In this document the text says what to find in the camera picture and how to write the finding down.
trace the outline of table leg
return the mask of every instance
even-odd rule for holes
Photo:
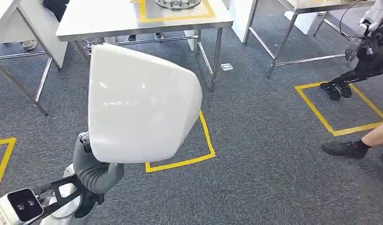
[[[271,62],[270,68],[268,70],[268,75],[271,75],[273,73],[274,67],[276,67],[277,59],[279,58],[282,48],[284,47],[286,41],[288,40],[289,34],[291,34],[293,25],[295,24],[296,19],[298,18],[298,10],[295,10],[291,19],[291,22],[289,23],[288,29],[286,30],[286,33],[284,35],[284,38],[281,41],[281,44],[279,45],[277,49],[277,53],[274,55],[274,58]]]
[[[215,89],[216,77],[218,75],[220,47],[222,45],[222,33],[223,33],[223,28],[218,28],[218,35],[216,37],[215,59],[213,61],[212,82],[210,83],[210,89],[211,90]]]
[[[34,35],[35,39],[38,41],[38,43],[41,45],[42,49],[45,51],[46,55],[52,59],[52,63],[53,65],[57,68],[57,69],[61,69],[61,67],[58,65],[58,63],[56,62],[56,60],[54,59],[53,55],[51,54],[51,52],[48,50],[48,48],[45,46],[44,42],[42,41],[42,39],[38,36],[38,34],[35,32],[34,28],[31,26],[31,24],[29,23],[29,21],[27,20],[27,18],[24,16],[23,12],[20,10],[19,7],[16,8],[17,12],[19,13],[19,15],[22,17],[23,21],[26,23],[26,25],[29,27],[30,31],[32,32],[32,34]]]
[[[195,30],[194,35],[198,36],[197,40],[194,40],[194,51],[196,53],[200,53],[201,49],[200,49],[200,46],[198,45],[198,42],[201,42],[201,30]]]
[[[7,71],[2,64],[0,64],[0,72],[4,77],[11,82],[33,105],[35,105],[38,110],[44,115],[47,116],[48,113],[45,111],[45,109],[37,102],[26,89]]]
[[[86,56],[86,54],[83,52],[83,49],[82,47],[80,46],[79,44],[79,41],[73,41],[73,44],[74,44],[74,47],[75,49],[77,50],[77,52],[80,54],[80,56],[82,57],[83,61],[88,64],[88,66],[90,66],[90,60],[89,58]]]
[[[315,35],[318,33],[318,31],[320,30],[321,26],[323,25],[323,23],[324,23],[324,19],[327,17],[327,14],[328,14],[328,13],[329,13],[329,12],[326,11],[326,12],[324,13],[323,17],[321,18],[320,24],[318,25],[317,29],[315,30],[315,32],[314,32],[314,34],[313,34],[314,37],[315,37]]]
[[[247,27],[247,31],[245,33],[245,38],[243,41],[244,44],[247,44],[247,42],[248,42],[249,34],[251,33],[249,28],[252,27],[253,19],[255,17],[258,2],[259,2],[259,0],[253,0],[253,2],[252,2],[252,8],[251,8],[251,11],[249,13],[249,18],[248,18],[248,27]]]

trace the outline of person's foot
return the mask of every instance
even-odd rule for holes
[[[136,35],[129,35],[128,41],[136,41]]]
[[[33,50],[37,47],[38,41],[37,40],[28,40],[28,41],[23,41],[23,49],[24,50]]]
[[[162,33],[155,33],[154,38],[156,40],[164,39],[164,35]]]
[[[323,145],[323,150],[333,156],[348,158],[364,158],[368,151],[368,149],[360,146],[358,142],[327,142]]]
[[[81,40],[81,47],[85,55],[90,59],[92,56],[92,46],[94,45],[102,45],[105,41],[104,38],[95,38],[92,40]]]

